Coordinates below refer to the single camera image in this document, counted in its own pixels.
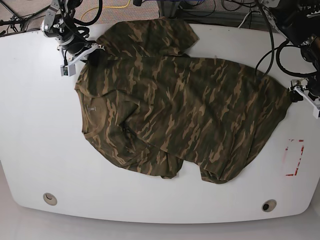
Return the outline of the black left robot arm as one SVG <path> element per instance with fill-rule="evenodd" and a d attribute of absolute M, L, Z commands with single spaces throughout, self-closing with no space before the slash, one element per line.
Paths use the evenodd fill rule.
<path fill-rule="evenodd" d="M 300 78 L 293 80 L 289 87 L 291 101 L 303 99 L 315 103 L 320 99 L 320 2 L 318 0 L 279 0 L 276 6 L 269 6 L 268 0 L 257 0 L 268 31 L 272 28 L 285 37 L 285 41 L 275 47 L 271 36 L 271 64 L 276 61 L 278 68 L 285 74 Z M 314 72 L 301 73 L 286 69 L 281 63 L 284 48 L 300 49 L 302 58 L 313 65 Z"/>

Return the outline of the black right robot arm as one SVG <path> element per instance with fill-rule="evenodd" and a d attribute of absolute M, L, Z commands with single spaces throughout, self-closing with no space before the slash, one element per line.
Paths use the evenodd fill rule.
<path fill-rule="evenodd" d="M 81 0 L 53 0 L 49 6 L 40 29 L 47 38 L 55 38 L 62 50 L 64 64 L 67 54 L 78 56 L 91 49 L 97 42 L 89 40 L 89 26 L 98 21 L 103 10 L 103 1 L 98 1 L 98 10 L 93 20 L 84 22 L 75 18 L 76 8 Z"/>

